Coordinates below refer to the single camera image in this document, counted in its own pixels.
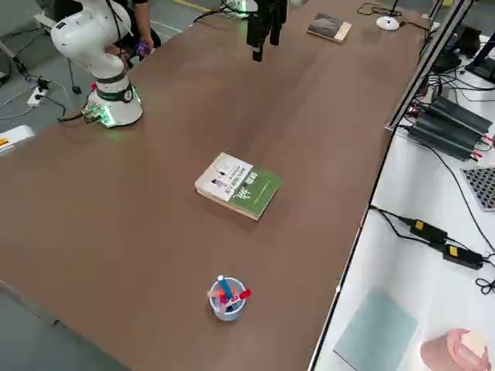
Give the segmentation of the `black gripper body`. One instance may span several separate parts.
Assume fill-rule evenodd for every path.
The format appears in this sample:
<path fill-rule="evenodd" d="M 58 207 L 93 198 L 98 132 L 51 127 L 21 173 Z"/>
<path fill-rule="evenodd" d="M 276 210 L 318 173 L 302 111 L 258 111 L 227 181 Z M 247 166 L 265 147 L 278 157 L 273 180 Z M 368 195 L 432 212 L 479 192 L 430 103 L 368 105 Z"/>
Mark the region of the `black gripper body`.
<path fill-rule="evenodd" d="M 275 18 L 287 16 L 287 0 L 254 0 L 257 8 L 253 11 L 256 16 L 273 15 Z"/>

